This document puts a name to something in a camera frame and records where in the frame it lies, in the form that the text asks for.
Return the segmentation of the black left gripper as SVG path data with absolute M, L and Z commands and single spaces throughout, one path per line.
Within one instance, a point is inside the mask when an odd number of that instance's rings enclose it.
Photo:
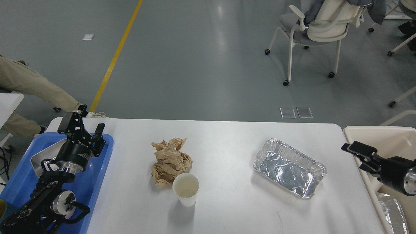
M 79 105 L 78 112 L 64 115 L 58 133 L 65 134 L 67 140 L 58 152 L 54 163 L 61 171 L 83 172 L 91 157 L 100 156 L 106 141 L 103 139 L 104 123 L 98 124 L 95 133 L 85 130 L 82 118 L 89 114 L 87 105 Z

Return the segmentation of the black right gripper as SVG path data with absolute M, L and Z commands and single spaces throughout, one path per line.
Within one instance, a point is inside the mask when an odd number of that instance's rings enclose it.
M 411 160 L 401 157 L 382 158 L 377 149 L 361 142 L 345 143 L 341 150 L 362 162 L 360 169 L 368 172 L 383 185 L 404 195 L 411 195 Z

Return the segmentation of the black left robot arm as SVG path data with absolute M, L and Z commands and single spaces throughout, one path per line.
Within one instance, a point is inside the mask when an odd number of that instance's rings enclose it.
M 67 136 L 54 160 L 53 171 L 41 162 L 41 174 L 30 199 L 1 223 L 3 234 L 55 234 L 62 224 L 75 224 L 90 212 L 90 208 L 76 201 L 74 192 L 65 190 L 65 183 L 75 181 L 75 174 L 83 172 L 92 157 L 98 157 L 106 141 L 104 123 L 97 126 L 93 135 L 85 130 L 82 119 L 88 115 L 87 105 L 67 113 L 57 132 Z

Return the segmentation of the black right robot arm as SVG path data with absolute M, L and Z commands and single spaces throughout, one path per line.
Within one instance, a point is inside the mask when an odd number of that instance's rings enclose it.
M 359 169 L 375 177 L 383 185 L 407 196 L 416 194 L 416 163 L 415 160 L 394 156 L 383 158 L 377 149 L 354 141 L 345 143 L 341 150 L 351 153 L 359 159 Z

